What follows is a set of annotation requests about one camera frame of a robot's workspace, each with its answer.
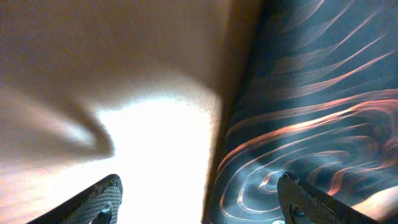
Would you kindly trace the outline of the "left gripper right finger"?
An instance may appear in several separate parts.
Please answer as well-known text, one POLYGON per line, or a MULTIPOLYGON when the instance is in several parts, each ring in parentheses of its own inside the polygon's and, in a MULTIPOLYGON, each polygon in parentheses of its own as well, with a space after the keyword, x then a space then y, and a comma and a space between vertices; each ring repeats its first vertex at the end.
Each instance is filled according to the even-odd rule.
POLYGON ((288 224, 378 224, 291 172, 284 172, 279 178, 277 194, 288 224))

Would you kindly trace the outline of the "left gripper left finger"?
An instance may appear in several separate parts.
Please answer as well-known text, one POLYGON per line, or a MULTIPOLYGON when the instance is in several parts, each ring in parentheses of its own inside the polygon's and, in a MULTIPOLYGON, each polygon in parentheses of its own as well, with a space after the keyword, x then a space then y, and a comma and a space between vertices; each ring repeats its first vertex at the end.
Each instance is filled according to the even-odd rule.
POLYGON ((116 224, 123 185, 110 174, 29 224, 116 224))

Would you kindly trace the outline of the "black cycling jersey orange lines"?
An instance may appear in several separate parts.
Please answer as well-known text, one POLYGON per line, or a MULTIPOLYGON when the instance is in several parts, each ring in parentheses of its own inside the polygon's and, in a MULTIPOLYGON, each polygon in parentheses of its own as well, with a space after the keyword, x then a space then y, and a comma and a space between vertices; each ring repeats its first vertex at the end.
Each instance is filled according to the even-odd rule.
POLYGON ((275 223, 291 172, 349 205, 397 185, 397 1, 265 1, 206 220, 275 223))

